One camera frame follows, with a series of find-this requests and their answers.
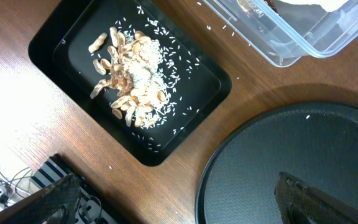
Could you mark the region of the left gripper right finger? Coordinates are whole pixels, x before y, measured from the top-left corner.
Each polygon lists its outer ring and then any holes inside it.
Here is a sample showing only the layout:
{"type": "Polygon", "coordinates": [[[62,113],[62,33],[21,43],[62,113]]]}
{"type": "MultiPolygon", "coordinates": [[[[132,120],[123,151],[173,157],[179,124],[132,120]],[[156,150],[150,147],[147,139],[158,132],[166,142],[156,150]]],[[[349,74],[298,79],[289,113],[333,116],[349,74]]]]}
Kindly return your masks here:
{"type": "Polygon", "coordinates": [[[287,172],[279,173],[274,195],[284,224],[358,223],[358,210],[287,172]]]}

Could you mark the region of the food scraps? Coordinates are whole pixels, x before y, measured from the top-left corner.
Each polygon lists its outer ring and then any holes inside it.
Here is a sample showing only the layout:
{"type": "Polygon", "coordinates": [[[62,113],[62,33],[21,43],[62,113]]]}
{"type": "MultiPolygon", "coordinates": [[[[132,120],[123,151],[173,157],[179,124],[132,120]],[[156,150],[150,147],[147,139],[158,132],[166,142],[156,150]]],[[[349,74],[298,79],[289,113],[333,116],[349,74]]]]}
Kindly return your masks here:
{"type": "Polygon", "coordinates": [[[130,6],[128,15],[116,18],[111,6],[106,9],[105,26],[88,41],[93,68],[101,75],[90,97],[116,90],[109,104],[112,114],[147,150],[161,152],[184,129],[168,124],[179,116],[188,117],[187,112],[179,112],[183,94],[178,88],[201,70],[201,62],[138,2],[130,6]]]}

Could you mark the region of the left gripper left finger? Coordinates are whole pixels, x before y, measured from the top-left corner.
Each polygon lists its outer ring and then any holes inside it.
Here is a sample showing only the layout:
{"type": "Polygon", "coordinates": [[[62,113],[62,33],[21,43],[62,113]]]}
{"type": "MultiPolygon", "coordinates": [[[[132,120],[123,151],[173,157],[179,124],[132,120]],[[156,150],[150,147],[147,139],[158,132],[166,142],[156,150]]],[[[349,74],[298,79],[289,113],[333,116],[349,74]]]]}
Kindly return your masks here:
{"type": "Polygon", "coordinates": [[[80,180],[70,174],[0,212],[0,223],[74,223],[80,180]]]}

